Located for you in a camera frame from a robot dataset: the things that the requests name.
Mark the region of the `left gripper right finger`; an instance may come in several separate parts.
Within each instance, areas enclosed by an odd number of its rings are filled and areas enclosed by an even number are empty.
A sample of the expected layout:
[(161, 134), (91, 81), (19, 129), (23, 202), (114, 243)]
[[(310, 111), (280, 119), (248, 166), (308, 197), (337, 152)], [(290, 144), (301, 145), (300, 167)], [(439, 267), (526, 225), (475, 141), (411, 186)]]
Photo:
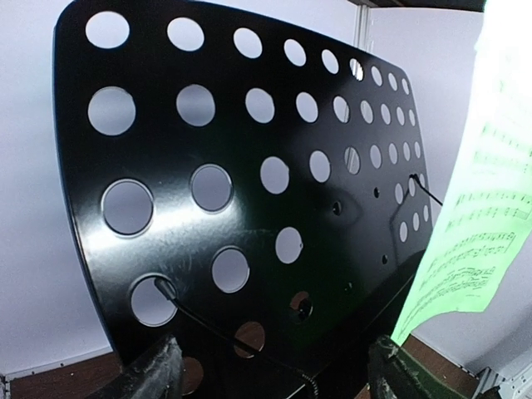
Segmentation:
[(368, 384), (371, 398), (461, 398), (438, 380), (389, 336), (381, 335), (368, 351)]

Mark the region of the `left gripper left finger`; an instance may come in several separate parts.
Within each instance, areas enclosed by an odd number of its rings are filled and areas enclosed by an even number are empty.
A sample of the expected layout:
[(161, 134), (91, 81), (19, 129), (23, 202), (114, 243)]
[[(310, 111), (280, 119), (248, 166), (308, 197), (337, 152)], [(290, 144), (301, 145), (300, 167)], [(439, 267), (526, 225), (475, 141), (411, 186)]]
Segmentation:
[(101, 389), (94, 398), (181, 398), (184, 359), (172, 334), (166, 334), (120, 375)]

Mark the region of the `green sheet music page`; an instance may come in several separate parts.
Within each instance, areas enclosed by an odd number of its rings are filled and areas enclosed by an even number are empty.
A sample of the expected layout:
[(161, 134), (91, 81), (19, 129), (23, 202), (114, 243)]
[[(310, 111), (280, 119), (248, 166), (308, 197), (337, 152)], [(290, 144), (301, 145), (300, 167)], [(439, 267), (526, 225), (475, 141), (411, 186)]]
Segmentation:
[(531, 231), (531, 4), (489, 1), (451, 181), (392, 340), (484, 311)]

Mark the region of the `black music stand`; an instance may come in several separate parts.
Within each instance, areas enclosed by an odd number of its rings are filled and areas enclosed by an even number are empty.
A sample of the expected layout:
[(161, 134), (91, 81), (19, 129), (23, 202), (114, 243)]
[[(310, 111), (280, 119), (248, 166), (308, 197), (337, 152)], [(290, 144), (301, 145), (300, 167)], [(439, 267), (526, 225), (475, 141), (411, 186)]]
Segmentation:
[(191, 1), (75, 1), (53, 97), (71, 230), (124, 366), (166, 334), (196, 398), (353, 398), (431, 236), (413, 87), (320, 33)]

